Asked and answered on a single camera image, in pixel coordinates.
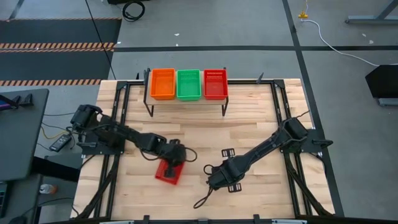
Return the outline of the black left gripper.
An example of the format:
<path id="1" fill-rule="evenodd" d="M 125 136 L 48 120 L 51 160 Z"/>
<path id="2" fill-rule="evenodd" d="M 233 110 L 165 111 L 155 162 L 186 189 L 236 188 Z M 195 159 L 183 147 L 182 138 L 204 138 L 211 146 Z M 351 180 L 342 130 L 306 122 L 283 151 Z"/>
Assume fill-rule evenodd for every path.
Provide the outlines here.
<path id="1" fill-rule="evenodd" d="M 164 177 L 175 177 L 175 169 L 173 167 L 183 164 L 187 158 L 185 146 L 180 143 L 179 139 L 171 139 L 161 147 L 161 158 L 171 166 L 164 171 Z"/>

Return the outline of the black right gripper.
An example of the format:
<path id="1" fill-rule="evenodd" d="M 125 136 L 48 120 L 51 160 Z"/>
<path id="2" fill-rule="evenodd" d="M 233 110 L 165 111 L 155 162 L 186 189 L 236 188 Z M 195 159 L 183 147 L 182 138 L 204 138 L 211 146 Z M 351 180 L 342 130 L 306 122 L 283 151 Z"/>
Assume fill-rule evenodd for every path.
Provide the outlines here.
<path id="1" fill-rule="evenodd" d="M 206 183 L 213 189 L 228 188 L 228 192 L 242 191 L 239 181 L 246 173 L 246 162 L 243 156 L 236 156 L 233 148 L 223 149 L 221 154 L 226 159 L 219 166 L 211 166 Z"/>

